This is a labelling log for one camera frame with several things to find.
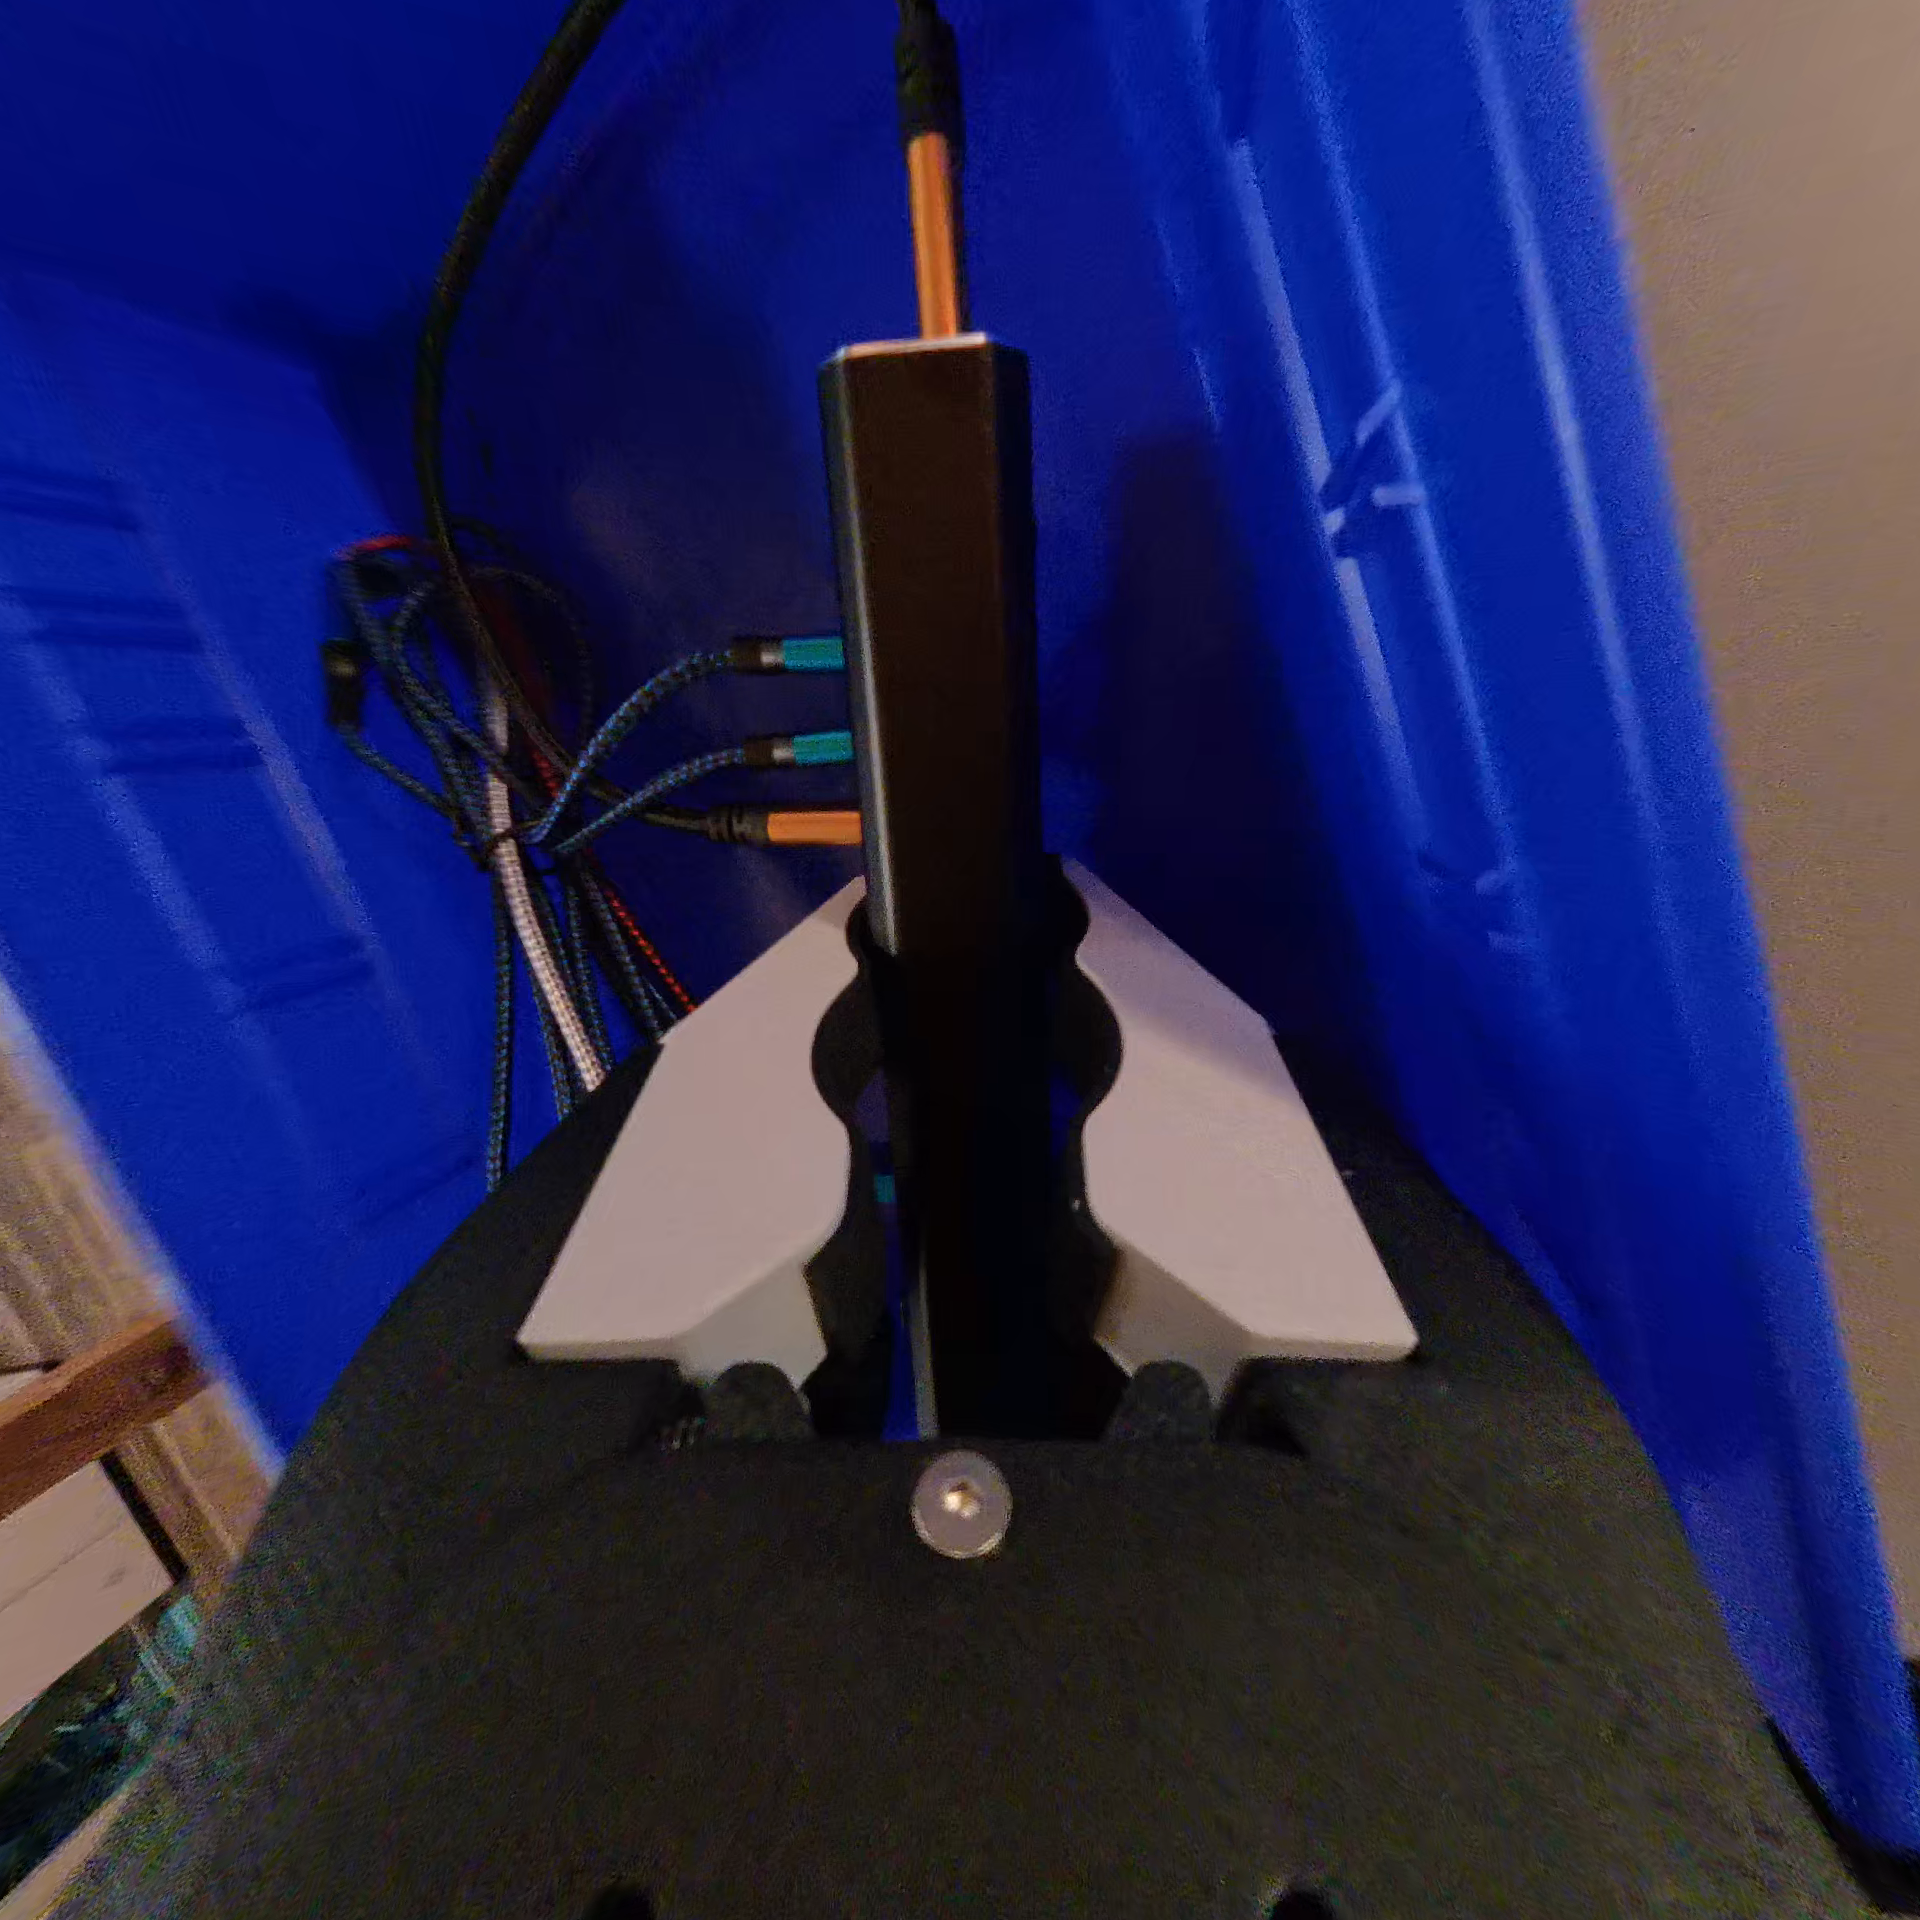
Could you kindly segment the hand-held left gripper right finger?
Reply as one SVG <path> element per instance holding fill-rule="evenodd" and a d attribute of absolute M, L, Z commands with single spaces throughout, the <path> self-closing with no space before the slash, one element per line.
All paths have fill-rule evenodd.
<path fill-rule="evenodd" d="M 1081 1131 L 1115 1250 L 1095 1343 L 1123 1371 L 1405 1362 L 1421 1336 L 1263 1015 L 1092 870 L 1064 876 L 1116 1034 Z"/>

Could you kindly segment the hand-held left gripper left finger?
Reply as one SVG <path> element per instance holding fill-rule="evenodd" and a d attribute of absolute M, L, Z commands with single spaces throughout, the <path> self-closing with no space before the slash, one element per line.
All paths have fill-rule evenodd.
<path fill-rule="evenodd" d="M 540 1362 L 689 1380 L 859 1362 L 889 1316 L 862 1101 L 882 1037 L 849 883 L 660 1045 L 519 1331 Z"/>

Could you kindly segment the glossy black usb hub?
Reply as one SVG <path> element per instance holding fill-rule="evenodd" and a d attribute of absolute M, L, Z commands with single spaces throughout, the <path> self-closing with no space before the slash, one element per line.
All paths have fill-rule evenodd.
<path fill-rule="evenodd" d="M 856 345 L 823 366 L 820 406 L 931 1425 L 1064 1439 L 1031 366 L 987 334 Z"/>

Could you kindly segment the wooden shelf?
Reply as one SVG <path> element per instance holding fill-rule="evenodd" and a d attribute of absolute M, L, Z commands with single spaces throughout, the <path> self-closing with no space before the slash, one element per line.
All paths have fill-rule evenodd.
<path fill-rule="evenodd" d="M 38 1372 L 3 1404 L 3 1519 L 168 1418 L 213 1385 L 168 1315 L 149 1315 Z"/>

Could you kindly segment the blue plastic bin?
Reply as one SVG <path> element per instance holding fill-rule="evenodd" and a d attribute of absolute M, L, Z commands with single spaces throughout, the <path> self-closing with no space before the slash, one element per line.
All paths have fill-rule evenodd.
<path fill-rule="evenodd" d="M 625 5 L 453 334 L 607 702 L 836 619 L 895 5 Z M 1643 1429 L 1841 1818 L 1916 1739 L 1573 5 L 945 5 L 1049 840 L 1385 1106 Z M 324 722 L 564 5 L 4 5 L 4 961 L 272 1451 L 482 1194 L 485 883 Z"/>

